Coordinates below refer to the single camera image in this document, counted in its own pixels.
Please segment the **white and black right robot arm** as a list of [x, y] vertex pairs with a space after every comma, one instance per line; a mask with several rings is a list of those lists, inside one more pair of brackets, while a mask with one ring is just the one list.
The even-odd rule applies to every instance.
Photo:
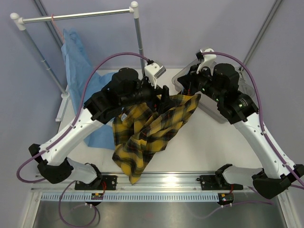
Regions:
[[257, 169], [222, 166], [215, 172], [219, 188], [248, 186], [272, 199], [303, 176], [302, 164], [295, 164], [280, 148], [275, 152], [267, 141], [271, 135], [260, 123], [258, 107], [249, 95], [239, 91], [239, 73], [231, 64], [216, 64], [213, 69], [192, 65], [177, 81], [191, 95], [202, 93], [215, 101], [219, 113], [244, 136], [262, 164]]

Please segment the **yellow plaid shirt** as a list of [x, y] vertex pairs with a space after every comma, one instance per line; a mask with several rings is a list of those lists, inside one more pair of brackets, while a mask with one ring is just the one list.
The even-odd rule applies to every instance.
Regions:
[[115, 149], [112, 160], [135, 184], [155, 153], [166, 149], [197, 109], [201, 95], [172, 95], [176, 105], [163, 114], [146, 103], [123, 109], [113, 120]]

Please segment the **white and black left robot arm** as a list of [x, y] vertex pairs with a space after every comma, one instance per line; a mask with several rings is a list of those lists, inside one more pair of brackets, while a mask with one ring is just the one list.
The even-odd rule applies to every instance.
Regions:
[[38, 170], [44, 179], [52, 184], [70, 179], [93, 190], [98, 189], [102, 184], [98, 168], [70, 159], [69, 153], [88, 135], [119, 116], [125, 107], [152, 102], [153, 107], [162, 112], [169, 99], [169, 89], [159, 87], [157, 79], [165, 71], [165, 67], [152, 63], [144, 68], [145, 76], [140, 80], [136, 70], [121, 68], [101, 91], [81, 102], [80, 113], [69, 125], [48, 142], [31, 145], [29, 151], [38, 162]]

